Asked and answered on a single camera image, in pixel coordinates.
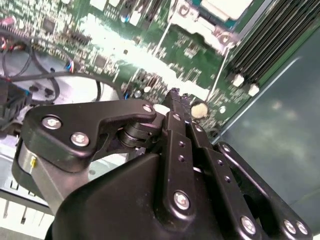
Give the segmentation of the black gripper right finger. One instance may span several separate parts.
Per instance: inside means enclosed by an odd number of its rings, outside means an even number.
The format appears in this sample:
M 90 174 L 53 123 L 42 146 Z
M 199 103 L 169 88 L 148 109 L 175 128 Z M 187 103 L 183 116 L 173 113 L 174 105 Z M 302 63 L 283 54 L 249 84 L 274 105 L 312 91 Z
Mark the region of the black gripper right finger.
M 200 216 L 186 240 L 311 240 L 308 225 L 227 143 L 212 144 L 191 119 L 190 100 L 183 97 L 187 135 L 203 184 Z

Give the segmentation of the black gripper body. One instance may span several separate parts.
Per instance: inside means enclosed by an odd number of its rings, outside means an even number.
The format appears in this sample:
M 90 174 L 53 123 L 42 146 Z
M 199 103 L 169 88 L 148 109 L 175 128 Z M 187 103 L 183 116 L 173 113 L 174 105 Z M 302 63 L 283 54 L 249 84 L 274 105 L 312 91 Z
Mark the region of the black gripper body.
M 235 240 L 192 156 L 146 154 L 71 193 L 48 240 Z

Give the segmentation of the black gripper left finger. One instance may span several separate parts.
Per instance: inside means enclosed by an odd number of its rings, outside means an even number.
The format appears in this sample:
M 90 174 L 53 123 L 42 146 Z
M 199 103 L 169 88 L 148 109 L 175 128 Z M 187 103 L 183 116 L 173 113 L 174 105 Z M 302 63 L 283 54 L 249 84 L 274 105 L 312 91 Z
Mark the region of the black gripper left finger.
M 191 155 L 184 96 L 40 106 L 24 120 L 18 161 L 54 218 L 77 189 L 147 154 Z

